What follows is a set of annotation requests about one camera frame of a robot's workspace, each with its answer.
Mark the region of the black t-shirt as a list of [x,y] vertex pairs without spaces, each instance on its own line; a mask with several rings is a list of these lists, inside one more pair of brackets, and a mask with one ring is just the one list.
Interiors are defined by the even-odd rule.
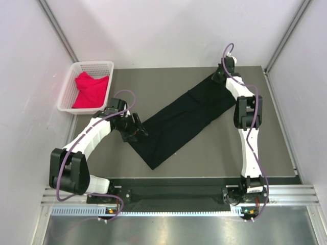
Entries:
[[231,92],[208,76],[143,123],[148,135],[130,146],[156,169],[236,103]]

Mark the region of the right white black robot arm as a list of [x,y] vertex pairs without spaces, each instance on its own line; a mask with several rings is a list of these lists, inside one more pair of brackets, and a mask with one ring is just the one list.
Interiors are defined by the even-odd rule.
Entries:
[[233,123],[240,136],[243,162],[238,198],[250,202],[264,192],[264,174],[258,153],[263,99],[258,92],[251,92],[241,76],[235,73],[236,61],[233,56],[224,56],[212,79],[224,85],[236,100]]

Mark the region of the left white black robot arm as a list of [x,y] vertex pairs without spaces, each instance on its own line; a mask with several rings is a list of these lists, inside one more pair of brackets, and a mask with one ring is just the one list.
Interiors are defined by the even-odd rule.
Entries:
[[112,131],[118,131],[123,142],[136,142],[146,136],[137,113],[130,113],[128,104],[112,98],[109,106],[96,112],[86,128],[64,148],[55,148],[50,156],[49,186],[74,195],[98,194],[104,202],[114,200],[116,190],[109,179],[89,173],[87,160],[97,145]]

